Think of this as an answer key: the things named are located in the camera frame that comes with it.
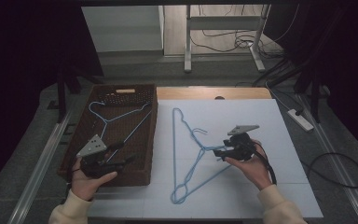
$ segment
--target hand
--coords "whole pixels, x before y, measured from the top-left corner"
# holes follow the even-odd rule
[[[112,180],[117,176],[117,172],[112,172],[107,175],[101,176],[99,179],[92,179],[87,177],[83,171],[80,170],[81,158],[77,158],[77,161],[73,167],[72,176],[72,192],[84,201],[90,201],[97,189],[104,183]]]
[[[257,152],[266,158],[264,150],[258,144],[255,144]],[[248,161],[237,161],[229,157],[226,157],[225,161],[239,168],[245,174],[245,176],[257,186],[259,190],[272,185],[272,182],[269,179],[269,171],[267,170],[264,163],[256,155],[254,155]]]

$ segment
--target right hand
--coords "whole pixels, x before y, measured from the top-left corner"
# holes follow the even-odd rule
[[[266,154],[264,153],[264,150],[261,148],[261,146],[255,144],[255,147],[257,152],[266,158]],[[264,163],[256,155],[254,155],[248,161],[237,161],[229,157],[225,157],[225,161],[239,168],[259,190],[272,185],[272,182],[269,178],[269,171],[267,170]]]

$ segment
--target black curtain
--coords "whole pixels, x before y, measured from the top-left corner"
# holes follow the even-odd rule
[[[40,92],[60,70],[75,76],[73,66],[103,75],[81,7],[0,1],[0,171],[32,121]]]
[[[301,64],[309,58],[324,34],[333,10],[343,7],[342,4],[348,2],[300,5],[292,27],[277,41],[294,64]],[[272,6],[265,34],[271,39],[284,34],[295,16],[296,8],[296,5]],[[331,93],[328,104],[358,140],[358,2],[350,3],[316,65],[322,84]]]

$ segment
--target black cable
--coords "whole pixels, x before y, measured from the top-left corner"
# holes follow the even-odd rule
[[[203,12],[203,7],[199,5],[199,15],[201,15],[201,12],[204,16],[206,16],[205,13]]]
[[[66,168],[66,189],[65,189],[65,198],[61,201],[61,204],[64,204],[66,201],[66,198],[68,197],[69,194],[69,189],[72,188],[72,176],[73,176],[73,172],[77,171],[77,170],[72,170],[73,166],[75,165],[75,162],[77,160],[77,153],[72,153],[72,156],[70,157],[70,160],[68,162],[68,167]]]
[[[253,40],[249,39],[242,39],[241,37],[251,37],[254,39],[255,37],[253,35],[237,35],[237,31],[235,33],[235,40],[234,40],[234,46],[241,49],[248,49],[250,48],[249,43],[253,43]]]
[[[277,70],[279,69],[279,71],[277,71],[275,74],[270,75],[270,77],[267,78],[267,81],[269,81],[269,78],[276,77],[277,75],[284,72],[286,69],[288,69],[291,66],[291,63],[289,60],[287,60],[287,62],[285,64],[286,64],[286,66],[284,68],[283,68],[284,64],[282,66],[280,66],[279,68],[277,68]]]
[[[286,59],[286,58],[283,58],[282,60],[280,60],[277,64],[275,64],[272,68],[270,68],[270,69],[269,69],[267,72],[265,72],[262,76],[260,76],[259,78],[257,78],[257,79],[254,81],[254,83],[252,84],[252,87],[255,87],[255,86],[257,85],[257,83],[258,83],[261,79],[263,79],[263,78],[269,76],[271,73],[273,73],[274,71],[276,71],[277,69],[279,69],[280,67],[282,67],[284,64],[286,64],[286,63],[288,63],[288,62],[289,62],[289,60]]]
[[[308,170],[307,170],[307,178],[310,179],[310,171],[312,171],[313,173],[315,173],[316,175],[318,175],[319,177],[321,177],[322,179],[330,182],[330,183],[333,183],[333,184],[336,184],[336,185],[339,185],[341,187],[344,187],[344,188],[349,188],[349,189],[358,189],[358,185],[357,186],[350,186],[350,185],[346,185],[346,184],[342,184],[338,181],[335,181],[333,179],[330,179],[329,177],[326,177],[325,175],[319,173],[318,171],[316,171],[315,169],[312,168],[312,166],[315,164],[315,162],[317,160],[319,160],[321,157],[324,157],[324,156],[331,156],[331,155],[336,155],[336,156],[342,156],[350,161],[352,161],[357,167],[358,167],[358,162],[356,162],[354,159],[344,155],[344,154],[341,154],[341,153],[337,153],[337,152],[328,152],[328,153],[324,153],[322,155],[319,155],[317,156],[315,159],[313,159],[313,161],[310,163],[310,165],[307,165],[305,162],[303,162],[302,160],[301,163],[303,163],[305,166],[308,167]]]
[[[269,85],[268,85],[267,83],[268,83],[268,81],[266,81],[265,86],[266,86],[266,88],[269,90],[269,92],[275,97],[275,99],[276,99],[279,103],[281,103],[281,105],[283,105],[283,106],[289,111],[289,110],[290,110],[289,106],[287,106],[286,104],[284,104],[284,103],[281,101],[281,99],[275,94],[275,92],[272,91],[272,89],[269,88]]]
[[[228,12],[228,13],[230,13],[230,12],[231,12],[232,7],[234,7],[234,5],[231,5],[231,8],[229,9],[229,12]]]
[[[196,44],[196,43],[194,42],[193,38],[191,38],[191,36],[190,36],[190,40],[191,40],[191,42],[192,42],[195,46],[197,46],[197,47],[202,47],[202,48],[206,48],[206,49],[211,49],[211,50],[218,51],[218,52],[230,52],[230,51],[232,51],[232,50],[238,48],[238,47],[235,47],[234,49],[214,49],[214,48],[211,48],[211,47],[209,47],[209,46]]]
[[[264,44],[262,43],[261,46],[258,46],[258,51],[261,55],[261,57],[265,58],[265,59],[273,59],[273,58],[283,58],[283,57],[286,57],[286,52],[284,50],[282,50],[282,52],[276,52],[276,53],[273,53],[273,52],[269,52],[267,53],[265,50],[264,50]]]
[[[255,143],[255,145],[260,146],[261,149],[263,149],[264,155],[265,155],[266,157],[264,157],[263,155],[261,155],[261,154],[260,154],[259,152],[257,152],[257,151],[254,151],[254,154],[255,154],[255,155],[258,157],[258,159],[260,159],[260,160],[264,163],[264,165],[266,166],[267,170],[269,171],[269,175],[271,176],[272,184],[277,185],[277,178],[276,178],[276,176],[275,176],[274,170],[272,169],[272,166],[269,164],[269,158],[267,157],[266,151],[265,151],[264,148],[263,148],[260,144],[258,144],[257,142],[254,142],[254,143]]]
[[[255,14],[255,5],[252,5],[252,11],[253,11],[254,14]]]
[[[298,105],[298,106],[300,107],[300,109],[298,109],[297,112],[298,112],[298,111],[301,111],[301,112],[302,112],[302,111],[304,110],[304,107],[303,107],[295,98],[293,98],[291,95],[287,94],[287,93],[284,92],[284,91],[280,91],[280,90],[278,90],[278,89],[275,89],[275,91],[278,91],[279,93],[286,95],[287,97],[289,97],[289,99],[291,99],[293,102],[295,102],[296,105]]]

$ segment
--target wall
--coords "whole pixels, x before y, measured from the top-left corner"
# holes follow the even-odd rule
[[[158,6],[82,10],[97,52],[162,49]]]

